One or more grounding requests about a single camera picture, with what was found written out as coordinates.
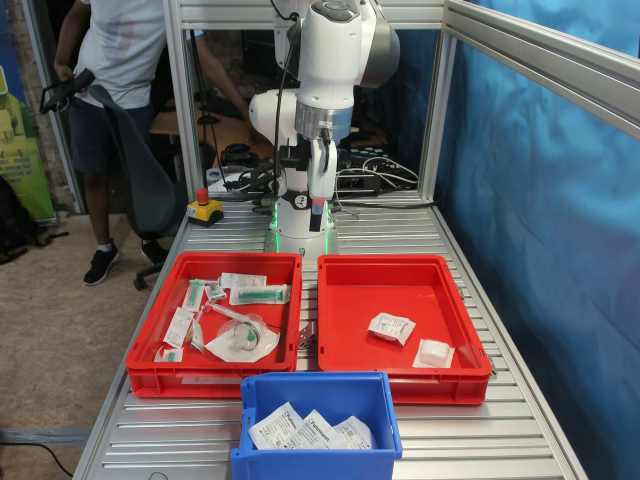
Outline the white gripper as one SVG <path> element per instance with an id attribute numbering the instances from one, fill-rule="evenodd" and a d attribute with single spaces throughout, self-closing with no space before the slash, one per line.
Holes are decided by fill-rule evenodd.
<path id="1" fill-rule="evenodd" d="M 311 200 L 309 230 L 322 229 L 323 201 L 334 195 L 338 154 L 333 140 L 314 139 L 310 142 L 311 159 L 307 170 Z"/>

